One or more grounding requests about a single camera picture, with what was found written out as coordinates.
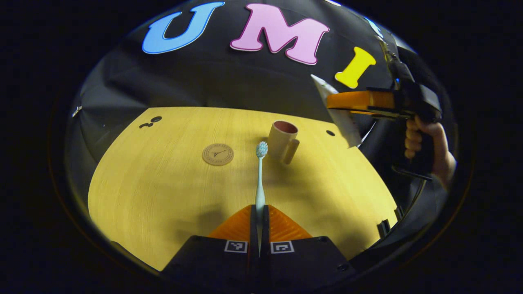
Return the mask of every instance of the table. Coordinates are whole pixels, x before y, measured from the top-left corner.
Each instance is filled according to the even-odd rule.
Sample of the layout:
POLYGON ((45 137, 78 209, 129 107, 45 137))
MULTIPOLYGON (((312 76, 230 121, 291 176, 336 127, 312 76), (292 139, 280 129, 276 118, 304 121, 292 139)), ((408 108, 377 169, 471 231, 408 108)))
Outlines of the table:
POLYGON ((275 120, 295 124, 300 145, 290 165, 264 159, 266 204, 311 235, 330 237, 347 259, 380 238, 382 220, 396 224, 396 203, 384 182, 333 123, 211 107, 149 108, 138 116, 95 170, 88 194, 92 221, 108 239, 162 270, 191 235, 206 236, 254 204, 255 147, 275 120), (162 119, 140 128, 157 116, 162 119), (229 145, 234 159, 206 163, 202 151, 213 143, 229 145))

